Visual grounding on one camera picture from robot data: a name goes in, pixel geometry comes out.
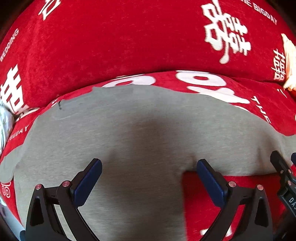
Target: metal pin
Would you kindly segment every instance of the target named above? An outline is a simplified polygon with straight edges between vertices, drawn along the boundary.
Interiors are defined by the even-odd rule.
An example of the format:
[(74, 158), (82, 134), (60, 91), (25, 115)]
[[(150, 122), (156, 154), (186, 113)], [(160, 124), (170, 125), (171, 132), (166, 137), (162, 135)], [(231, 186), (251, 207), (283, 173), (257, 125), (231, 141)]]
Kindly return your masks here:
[(64, 181), (63, 183), (62, 183), (62, 186), (63, 187), (68, 187), (70, 185), (70, 181)]
[(260, 190), (260, 191), (262, 191), (263, 189), (264, 189), (264, 187), (262, 186), (262, 185), (257, 185), (257, 188)]
[(235, 182), (233, 182), (233, 181), (230, 181), (230, 182), (228, 183), (228, 185), (229, 185), (230, 187), (232, 187), (232, 188), (235, 188), (235, 187), (237, 186), (237, 184), (236, 184)]
[(41, 184), (37, 184), (36, 187), (35, 187), (36, 190), (39, 190), (41, 188), (42, 188), (42, 185)]

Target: gray cloth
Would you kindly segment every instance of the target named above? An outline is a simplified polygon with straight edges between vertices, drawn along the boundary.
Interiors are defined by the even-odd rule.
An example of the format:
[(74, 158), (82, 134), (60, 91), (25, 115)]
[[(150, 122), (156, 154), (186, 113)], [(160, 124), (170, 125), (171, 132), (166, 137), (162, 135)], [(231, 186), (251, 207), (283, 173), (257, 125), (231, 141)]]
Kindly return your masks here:
[(185, 170), (205, 158), (223, 175), (272, 173), (271, 152), (291, 165), (295, 147), (295, 136), (209, 96), (155, 86), (94, 88), (39, 116), (15, 150), (17, 209), (25, 224), (36, 184), (58, 186), (99, 158), (103, 173), (80, 212), (100, 240), (185, 241)]

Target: gray fabric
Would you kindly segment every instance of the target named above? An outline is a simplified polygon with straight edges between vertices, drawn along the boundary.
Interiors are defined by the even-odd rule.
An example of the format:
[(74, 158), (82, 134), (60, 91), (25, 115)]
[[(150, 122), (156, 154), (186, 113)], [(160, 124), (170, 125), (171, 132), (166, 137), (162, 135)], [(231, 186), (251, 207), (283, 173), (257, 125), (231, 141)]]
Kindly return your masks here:
[(25, 224), (36, 184), (57, 186), (99, 158), (102, 176), (80, 211), (100, 240), (185, 241), (185, 170), (205, 158), (224, 175), (271, 173), (271, 152), (289, 161), (295, 146), (295, 136), (209, 96), (94, 88), (34, 122), (14, 173), (17, 208)]

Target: red fabric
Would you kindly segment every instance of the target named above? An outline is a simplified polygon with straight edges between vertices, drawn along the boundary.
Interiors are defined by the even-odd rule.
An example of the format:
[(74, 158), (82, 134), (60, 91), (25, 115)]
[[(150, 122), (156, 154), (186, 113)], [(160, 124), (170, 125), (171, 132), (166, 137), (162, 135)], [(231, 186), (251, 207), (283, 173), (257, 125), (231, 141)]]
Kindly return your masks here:
[[(295, 41), (283, 19), (264, 0), (254, 0), (251, 6), (246, 0), (218, 0), (221, 13), (230, 14), (237, 19), (229, 21), (241, 24), (241, 32), (228, 27), (227, 34), (233, 32), (251, 45), (246, 56), (243, 50), (233, 53), (230, 47), (229, 61), (221, 64), (226, 42), (221, 41), (221, 50), (215, 50), (205, 41), (205, 26), (212, 21), (203, 8), (211, 5), (219, 12), (213, 3), (53, 0), (45, 8), (48, 15), (43, 20), (40, 11), (46, 7), (45, 1), (35, 0), (0, 45), (0, 54), (5, 53), (0, 62), (0, 84), (17, 66), (23, 105), (33, 108), (45, 107), (57, 96), (121, 75), (190, 69), (273, 81), (273, 50), (284, 52), (281, 33)], [(16, 29), (18, 34), (8, 44)], [(10, 98), (2, 97), (7, 102)], [(21, 107), (12, 109), (18, 113)]]
[[(264, 112), (268, 116), (268, 119), (271, 122), (270, 124), (275, 128), (275, 130), (284, 135), (296, 134), (296, 106), (295, 101), (288, 94), (288, 91), (281, 92), (281, 87), (277, 83), (263, 83), (244, 78), (234, 79), (204, 72), (169, 71), (162, 73), (139, 75), (134, 77), (122, 77), (114, 80), (105, 81), (103, 83), (99, 83), (96, 85), (87, 86), (85, 88), (63, 95), (53, 100), (47, 107), (41, 108), (38, 111), (21, 118), (15, 125), (14, 131), (12, 132), (11, 137), (9, 138), (9, 141), (4, 149), (0, 162), (3, 160), (4, 156), (6, 156), (14, 148), (21, 145), (24, 142), (28, 130), (31, 128), (32, 123), (38, 117), (38, 115), (44, 113), (52, 106), (58, 104), (59, 101), (63, 99), (72, 99), (82, 94), (89, 93), (93, 88), (96, 87), (106, 88), (108, 86), (111, 87), (117, 85), (154, 85), (162, 88), (171, 89), (174, 91), (195, 94), (198, 94), (198, 92), (188, 89), (190, 86), (215, 91), (220, 88), (228, 88), (234, 93), (235, 96), (243, 99), (242, 102), (244, 102), (244, 100), (248, 100), (250, 102), (249, 104), (230, 104), (243, 107), (251, 113), (259, 116), (264, 121), (268, 122), (268, 120), (265, 119), (264, 114), (262, 113)], [(220, 85), (222, 80), (225, 82), (225, 85), (209, 86), (210, 83), (213, 83), (213, 80), (216, 80), (215, 83), (220, 83)], [(260, 105), (256, 101), (252, 100), (252, 98), (254, 99), (254, 95), (256, 96), (257, 100), (260, 101)], [(222, 101), (226, 101), (229, 100), (228, 98), (229, 96), (222, 95), (221, 99)], [(284, 210), (284, 206), (280, 203), (279, 199), (276, 196), (276, 193), (279, 189), (279, 177), (277, 174), (225, 178), (228, 181), (235, 181), (238, 185), (245, 187), (253, 188), (257, 184), (263, 185), (270, 203), (273, 221), (277, 222), (280, 214)], [(201, 231), (209, 228), (210, 224), (217, 216), (219, 209), (214, 207), (203, 185), (201, 184), (200, 180), (198, 179), (195, 173), (188, 172), (184, 174), (183, 187), (188, 241), (199, 240), (201, 238)], [(7, 198), (5, 195), (3, 195), (4, 193), (2, 193), (2, 196), (4, 196), (4, 200), (7, 203), (10, 210), (19, 219), (15, 202), (13, 181), (11, 182), (11, 187), (9, 188), (10, 198)], [(231, 225), (232, 234), (236, 226), (238, 225), (238, 221), (242, 213), (242, 208), (243, 207), (239, 208), (238, 214)], [(232, 234), (226, 237), (225, 240), (229, 240), (232, 237)]]

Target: cream colored cloth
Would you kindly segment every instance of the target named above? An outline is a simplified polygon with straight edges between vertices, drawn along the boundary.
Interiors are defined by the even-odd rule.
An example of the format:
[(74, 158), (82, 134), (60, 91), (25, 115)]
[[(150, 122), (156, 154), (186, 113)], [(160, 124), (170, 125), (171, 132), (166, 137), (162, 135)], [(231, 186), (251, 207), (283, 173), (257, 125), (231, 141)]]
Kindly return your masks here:
[(281, 34), (286, 56), (286, 82), (284, 89), (296, 90), (296, 47), (285, 34)]

